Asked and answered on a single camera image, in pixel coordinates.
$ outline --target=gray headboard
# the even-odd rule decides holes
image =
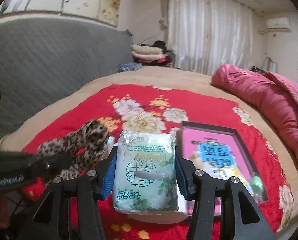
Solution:
[[[132,61],[128,32],[65,18],[0,24],[0,139],[46,106]]]

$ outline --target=wall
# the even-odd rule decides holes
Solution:
[[[252,66],[258,68],[262,67],[264,59],[267,57],[266,53],[266,38],[259,33],[267,28],[266,22],[263,17],[258,16],[253,12],[253,43],[252,43],[252,54],[250,56],[250,61],[248,69]]]
[[[287,17],[290,33],[267,33],[267,54],[277,64],[277,72],[298,83],[298,13],[281,13],[268,18]]]
[[[162,17],[161,0],[137,0],[134,22],[131,32],[134,34],[134,43],[152,44],[156,40],[166,41],[165,31],[161,31],[158,23]]]
[[[119,23],[118,27],[116,29],[120,31],[124,31],[126,29],[131,29],[131,25],[133,23],[133,17],[134,17],[134,11],[135,11],[135,4],[136,0],[121,0],[120,2],[120,11],[119,11]],[[83,22],[90,22],[94,24],[99,24],[99,25],[105,25],[108,28],[114,28],[110,25],[106,25],[94,20],[89,20],[89,19],[83,19],[83,18],[78,18],[75,16],[58,16],[54,14],[20,14],[20,15],[14,15],[14,16],[9,16],[5,18],[0,19],[0,23],[5,22],[5,21],[10,21],[10,20],[15,20],[15,19],[20,19],[20,18],[32,18],[32,17],[65,17],[66,19],[72,19],[72,20],[77,20],[77,21],[83,21]]]

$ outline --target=yellow flower print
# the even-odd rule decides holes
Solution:
[[[152,114],[153,116],[156,116],[156,117],[160,117],[161,116],[161,113],[158,113],[158,112],[150,112],[150,114]]]
[[[113,99],[112,101],[111,101],[111,103],[115,103],[115,102],[118,102],[119,101],[119,98],[115,98],[115,99]]]
[[[130,232],[131,231],[131,225],[130,224],[123,224],[121,228],[125,232]]]
[[[121,122],[120,119],[113,119],[112,117],[100,117],[98,121],[103,122],[110,132],[116,130],[118,128],[116,124]]]
[[[111,225],[111,229],[112,229],[113,231],[119,232],[119,231],[120,231],[120,226],[118,226],[118,225],[116,225],[116,224],[112,224],[112,225]]]
[[[150,106],[159,106],[160,109],[165,109],[170,107],[168,103],[168,99],[163,99],[163,95],[160,95],[159,98],[155,98],[154,100],[150,101]]]
[[[149,237],[149,233],[146,232],[146,230],[141,230],[138,232],[138,236],[141,238],[141,239],[150,239]]]
[[[128,100],[128,99],[130,99],[131,97],[130,97],[130,94],[126,94],[123,98],[121,98],[121,99],[124,99],[124,100]]]

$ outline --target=pile of clothes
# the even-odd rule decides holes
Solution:
[[[118,72],[133,71],[142,68],[142,63],[128,62],[118,66]]]
[[[175,55],[167,51],[164,41],[155,41],[153,45],[133,44],[132,56],[136,63],[150,66],[170,66]]]

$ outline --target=metal screw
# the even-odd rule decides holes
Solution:
[[[237,177],[231,177],[231,181],[233,183],[238,183],[239,182],[239,179]]]
[[[204,171],[203,170],[196,170],[194,172],[194,174],[196,174],[197,176],[203,176],[204,175]]]
[[[55,183],[55,184],[58,184],[58,183],[60,183],[61,182],[61,177],[55,177],[54,179],[53,179],[53,183]]]
[[[92,177],[95,176],[97,174],[97,172],[95,170],[90,170],[87,172],[88,176]]]

